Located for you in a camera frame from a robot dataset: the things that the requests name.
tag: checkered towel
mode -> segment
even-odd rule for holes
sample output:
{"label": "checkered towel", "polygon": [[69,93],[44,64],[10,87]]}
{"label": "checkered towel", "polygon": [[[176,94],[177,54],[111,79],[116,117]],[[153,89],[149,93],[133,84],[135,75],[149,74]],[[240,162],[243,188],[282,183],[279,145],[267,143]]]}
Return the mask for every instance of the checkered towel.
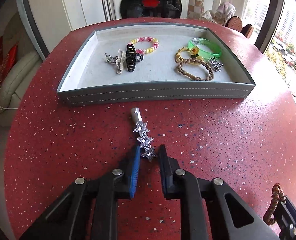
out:
{"label": "checkered towel", "polygon": [[198,20],[204,12],[204,0],[189,0],[188,19]]}

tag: green plastic wristband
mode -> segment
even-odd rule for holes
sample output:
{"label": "green plastic wristband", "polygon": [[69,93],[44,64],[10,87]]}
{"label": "green plastic wristband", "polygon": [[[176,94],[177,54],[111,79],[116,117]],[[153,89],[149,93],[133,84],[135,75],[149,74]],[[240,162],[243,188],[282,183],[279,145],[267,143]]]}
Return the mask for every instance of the green plastic wristband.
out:
{"label": "green plastic wristband", "polygon": [[206,39],[203,39],[203,38],[193,38],[191,39],[189,42],[188,42],[188,49],[192,49],[192,47],[195,47],[198,45],[205,45],[207,46],[209,49],[211,49],[213,51],[213,53],[210,53],[210,52],[207,52],[207,51],[204,51],[202,49],[199,48],[199,53],[198,55],[199,56],[202,56],[203,58],[205,59],[210,59],[211,57],[214,58],[214,59],[219,59],[220,56],[221,56],[221,48],[209,41],[209,40],[206,40]]}

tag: box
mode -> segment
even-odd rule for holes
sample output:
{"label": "box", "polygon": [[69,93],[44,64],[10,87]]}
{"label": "box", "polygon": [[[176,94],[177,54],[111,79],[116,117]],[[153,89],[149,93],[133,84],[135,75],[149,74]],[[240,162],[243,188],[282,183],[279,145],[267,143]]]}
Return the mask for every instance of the box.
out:
{"label": "box", "polygon": [[[117,65],[106,63],[104,53],[117,55],[138,37],[150,36],[159,40],[158,48],[136,63],[133,72],[125,66],[121,75]],[[190,39],[202,37],[221,47],[220,72],[212,81],[192,81],[177,70],[176,52],[187,46]],[[138,42],[136,49],[152,44]],[[182,57],[189,58],[187,53]],[[207,76],[204,66],[186,64],[184,69],[201,78]],[[210,29],[185,24],[140,23],[117,25],[94,31],[71,61],[59,87],[58,96],[70,106],[105,104],[141,100],[187,98],[246,98],[255,82],[240,60]]]}

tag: round table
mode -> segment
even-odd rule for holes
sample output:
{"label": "round table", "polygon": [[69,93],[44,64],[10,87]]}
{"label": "round table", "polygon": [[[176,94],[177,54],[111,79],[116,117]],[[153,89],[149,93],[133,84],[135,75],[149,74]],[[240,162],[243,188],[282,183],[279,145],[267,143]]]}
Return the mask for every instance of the round table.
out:
{"label": "round table", "polygon": [[[136,143],[129,118],[133,107],[148,121],[153,146],[165,144],[168,155],[199,178],[221,177],[261,217],[276,182],[296,205],[296,105],[273,65],[241,33],[220,25],[187,19],[119,21],[140,22],[210,28],[240,59],[256,87],[246,99],[67,107],[56,89],[70,61],[94,29],[116,22],[70,32],[33,78],[9,133],[5,195],[17,238],[76,178],[96,179],[117,167]],[[138,180],[135,198],[119,201],[118,239],[180,239],[179,201],[163,198],[157,159],[141,161]]]}

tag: metal screw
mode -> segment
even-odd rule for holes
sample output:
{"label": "metal screw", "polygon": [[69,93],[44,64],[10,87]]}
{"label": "metal screw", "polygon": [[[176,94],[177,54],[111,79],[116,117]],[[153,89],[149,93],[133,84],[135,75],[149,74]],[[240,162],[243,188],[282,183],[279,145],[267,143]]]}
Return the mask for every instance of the metal screw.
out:
{"label": "metal screw", "polygon": [[122,174],[122,170],[121,170],[121,169],[114,169],[114,170],[112,171],[112,174],[113,174],[113,175],[116,175],[116,176],[121,175],[121,174]]}
{"label": "metal screw", "polygon": [[75,183],[78,185],[84,184],[85,183],[85,179],[84,178],[77,178],[75,180]]}
{"label": "metal screw", "polygon": [[224,181],[221,178],[214,178],[214,183],[218,186],[224,184]]}
{"label": "metal screw", "polygon": [[186,171],[183,170],[183,169],[177,169],[177,170],[175,171],[175,173],[176,173],[177,175],[179,175],[179,176],[183,176],[183,175],[186,174]]}

